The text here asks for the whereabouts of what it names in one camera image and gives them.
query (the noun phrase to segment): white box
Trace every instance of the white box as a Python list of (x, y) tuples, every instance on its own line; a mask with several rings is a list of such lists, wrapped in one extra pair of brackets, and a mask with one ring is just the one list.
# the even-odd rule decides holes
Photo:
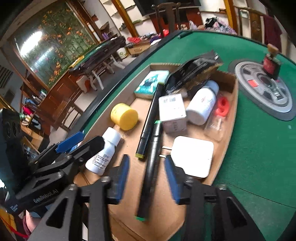
[(166, 133), (186, 130), (186, 111), (181, 94), (160, 97), (158, 103), (159, 119)]
[(206, 178), (210, 172), (213, 153), (214, 143), (211, 141), (178, 136), (170, 155), (175, 166), (181, 167), (187, 175)]

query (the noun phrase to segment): white bottle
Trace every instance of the white bottle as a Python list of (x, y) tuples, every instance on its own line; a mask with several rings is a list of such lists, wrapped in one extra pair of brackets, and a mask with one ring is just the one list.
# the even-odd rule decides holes
[(194, 95), (186, 109), (187, 119), (191, 123), (203, 125), (207, 121), (216, 103), (218, 91), (218, 84), (213, 80), (209, 80), (205, 86)]
[(85, 164), (85, 167), (88, 170), (100, 176), (103, 175), (107, 165), (114, 155), (115, 147), (118, 145), (121, 135), (113, 128), (108, 127), (102, 137), (105, 141), (104, 149), (90, 158)]

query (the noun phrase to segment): blue gripper pad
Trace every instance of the blue gripper pad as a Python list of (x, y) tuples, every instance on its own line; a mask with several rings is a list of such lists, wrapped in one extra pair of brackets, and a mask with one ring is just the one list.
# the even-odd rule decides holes
[(71, 150), (72, 147), (77, 145), (79, 142), (83, 141), (84, 133), (79, 131), (72, 136), (68, 137), (66, 140), (62, 141), (57, 145), (56, 152), (57, 153), (65, 153)]
[(118, 169), (118, 187), (115, 194), (115, 198), (120, 202), (123, 196), (124, 187), (126, 185), (126, 180), (128, 176), (129, 166), (130, 166), (130, 158), (127, 154), (124, 154)]
[(170, 155), (168, 155), (165, 159), (165, 171), (167, 174), (173, 199), (175, 200), (176, 204), (179, 204), (183, 184), (177, 182), (175, 173), (173, 171), (174, 168), (175, 165), (173, 163), (173, 160), (171, 159)]

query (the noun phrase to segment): black table edge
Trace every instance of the black table edge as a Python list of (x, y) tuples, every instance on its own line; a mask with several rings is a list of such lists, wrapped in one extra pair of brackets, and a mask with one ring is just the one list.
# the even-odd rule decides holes
[[(185, 30), (185, 31), (186, 32), (205, 32), (204, 30)], [(91, 102), (91, 104), (87, 107), (87, 109), (84, 111), (82, 116), (73, 125), (70, 132), (68, 132), (68, 135), (66, 136), (66, 138), (70, 137), (71, 135), (75, 134), (78, 131), (84, 130), (85, 126), (87, 125), (88, 120), (95, 115), (96, 110), (98, 108), (100, 108), (100, 106), (102, 106), (106, 102), (108, 97), (117, 89), (117, 87), (120, 86), (126, 80), (126, 78), (128, 78), (133, 73), (133, 71), (136, 68), (138, 68), (143, 62), (145, 62), (152, 54), (154, 54), (158, 49), (160, 49), (165, 44), (170, 42), (173, 38), (175, 38), (181, 32), (184, 32), (184, 31), (182, 31), (182, 30), (175, 31), (175, 32), (169, 34), (168, 36), (164, 37), (157, 44), (151, 46), (150, 48), (145, 50), (142, 54), (140, 54), (134, 61), (132, 61), (128, 66), (126, 66), (125, 69), (117, 71), (117, 73), (115, 73), (112, 76), (111, 80), (106, 85), (106, 87), (104, 87), (104, 89), (102, 91), (98, 92), (98, 95), (96, 96), (96, 98)], [(232, 34), (221, 33), (221, 32), (211, 32), (211, 31), (207, 31), (207, 33), (230, 35), (232, 37), (242, 38), (242, 39), (260, 44), (264, 47), (267, 47), (267, 45), (265, 45), (261, 42), (258, 42), (258, 41), (255, 41), (253, 39), (249, 39), (249, 38), (246, 38), (243, 36), (239, 36), (239, 35), (232, 35)], [(291, 61), (294, 65), (296, 65), (296, 63), (294, 61), (292, 61), (288, 57), (284, 56), (283, 54), (280, 53), (279, 55), (283, 56), (284, 58)]]

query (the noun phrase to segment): teal book cover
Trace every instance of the teal book cover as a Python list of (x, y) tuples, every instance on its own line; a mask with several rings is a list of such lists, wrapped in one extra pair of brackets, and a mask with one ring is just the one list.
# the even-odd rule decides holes
[(159, 82), (165, 83), (169, 75), (168, 70), (154, 70), (143, 79), (139, 87), (135, 90), (135, 95), (140, 98), (152, 99), (156, 86)]

